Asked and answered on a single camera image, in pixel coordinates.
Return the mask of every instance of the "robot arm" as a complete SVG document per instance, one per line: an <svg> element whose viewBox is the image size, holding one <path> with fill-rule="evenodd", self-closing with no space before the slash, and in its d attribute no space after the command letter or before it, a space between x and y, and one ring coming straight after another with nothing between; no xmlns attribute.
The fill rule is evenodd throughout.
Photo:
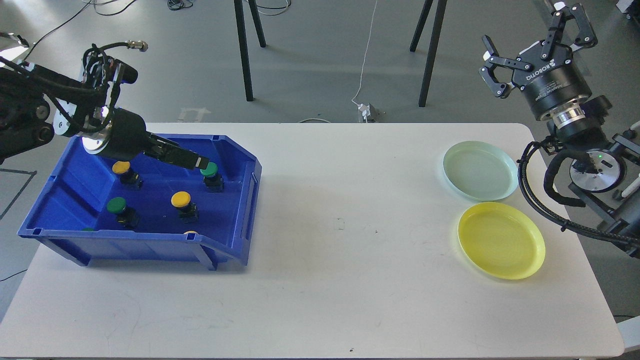
<svg viewBox="0 0 640 360"><path fill-rule="evenodd" d="M556 3L551 13L545 39L524 49L515 59L500 57L491 38L483 37L486 47L484 66L480 76L493 95L506 98L519 89L527 99L534 118L546 121L550 135L542 142L529 144L518 166L520 189L528 203L545 218L576 233L614 243L628 255L640 257L640 192L614 194L617 208L610 207L594 196L617 187L626 175L627 164L640 165L640 145L633 139L635 129L615 135L608 141L602 131L604 117L611 103L603 95L591 97L591 89L573 63L573 53L598 43L593 28L581 4L566 6ZM567 21L575 20L578 35L572 44L563 44ZM500 82L494 70L504 67L513 70L511 81ZM601 218L597 229L576 224L553 213L533 194L527 182L527 162L538 150L554 155L545 173L543 187L554 201L567 205L589 206ZM568 188L577 198L557 193L554 179L560 165L571 159L571 183Z"/></svg>
<svg viewBox="0 0 640 360"><path fill-rule="evenodd" d="M129 161L137 154L180 167L206 168L209 160L146 130L137 114L115 106L121 84L133 84L138 72L106 50L126 46L147 50L145 42L93 45L83 56L80 80L39 65L16 64L0 57L0 163L5 158L45 145L54 133L83 137L90 154ZM46 120L56 107L53 124Z"/></svg>

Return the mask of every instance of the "tripod leg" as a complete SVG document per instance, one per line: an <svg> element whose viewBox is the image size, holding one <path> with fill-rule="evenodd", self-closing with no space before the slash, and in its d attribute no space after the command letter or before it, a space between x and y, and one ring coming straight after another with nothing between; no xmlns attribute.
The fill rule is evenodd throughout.
<svg viewBox="0 0 640 360"><path fill-rule="evenodd" d="M246 31L244 30L243 0L234 0L236 8L236 25L238 28L238 42L240 43L240 60L242 61L242 75L244 78L244 92L247 101L253 101L251 88L251 70L249 69L249 52L246 47Z"/></svg>
<svg viewBox="0 0 640 360"><path fill-rule="evenodd" d="M431 73L433 71L433 63L436 60L436 51L438 50L438 41L440 41L440 30L442 30L442 21L444 20L444 10L447 7L447 0L438 0L436 7L436 16L433 21L433 31L431 32L431 43L429 44L429 52L427 54L427 64L424 67L424 77L422 78L422 88L420 89L420 98L418 106L421 108L427 103L427 94L429 93L429 85L431 84Z"/></svg>
<svg viewBox="0 0 640 360"><path fill-rule="evenodd" d="M258 42L260 42L260 47L266 47L267 43L264 41L264 33L262 32L262 23L260 22L258 6L255 4L255 0L248 0L248 2L249 9L251 9L251 16L253 17L253 25L255 25L255 32L258 33Z"/></svg>
<svg viewBox="0 0 640 360"><path fill-rule="evenodd" d="M409 51L411 51L412 53L414 53L415 48L418 47L418 41L420 41L420 36L422 35L422 30L424 29L424 23L427 22L427 16L429 16L429 11L432 4L433 0L424 0L424 6L422 7L422 12L420 13L420 19L418 19L418 25L415 27L413 40L411 40L411 46L409 47Z"/></svg>

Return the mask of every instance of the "table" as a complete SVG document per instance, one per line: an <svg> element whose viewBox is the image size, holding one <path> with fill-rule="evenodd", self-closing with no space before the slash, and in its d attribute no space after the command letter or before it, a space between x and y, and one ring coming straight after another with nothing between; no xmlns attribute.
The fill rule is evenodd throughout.
<svg viewBox="0 0 640 360"><path fill-rule="evenodd" d="M446 185L444 152L482 140L519 158L532 140L523 125L148 127L229 135L258 157L249 265L82 268L41 246L0 324L0 356L611 357L624 349L576 235L519 192L503 202L545 237L536 274L494 279L456 243L457 221L474 202ZM542 157L529 168L543 194Z"/></svg>

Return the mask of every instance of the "plastic plate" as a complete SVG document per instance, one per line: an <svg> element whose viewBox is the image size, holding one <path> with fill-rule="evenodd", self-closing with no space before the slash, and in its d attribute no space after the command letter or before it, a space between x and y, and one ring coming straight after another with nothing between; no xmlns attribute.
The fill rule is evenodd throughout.
<svg viewBox="0 0 640 360"><path fill-rule="evenodd" d="M460 246L482 271L501 279L524 279L545 260L545 241L527 215L498 202L468 208L458 223Z"/></svg>
<svg viewBox="0 0 640 360"><path fill-rule="evenodd" d="M518 187L518 170L504 151L485 142L453 145L442 162L447 181L476 201L503 199Z"/></svg>

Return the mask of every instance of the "blue bin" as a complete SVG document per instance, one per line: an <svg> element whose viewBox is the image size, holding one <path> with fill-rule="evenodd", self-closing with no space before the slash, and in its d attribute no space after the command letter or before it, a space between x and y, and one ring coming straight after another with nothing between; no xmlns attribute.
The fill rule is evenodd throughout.
<svg viewBox="0 0 640 360"><path fill-rule="evenodd" d="M187 170L139 155L131 167L144 181L139 190L120 183L114 160L88 154L73 137L18 235L36 239L86 266L92 259L199 261L209 270L236 259L247 265L262 167L258 159L223 135L160 135L218 164L224 192L209 192L198 169ZM187 191L200 218L185 224L171 196ZM123 197L140 215L125 229L106 211ZM83 231L85 228L94 231Z"/></svg>

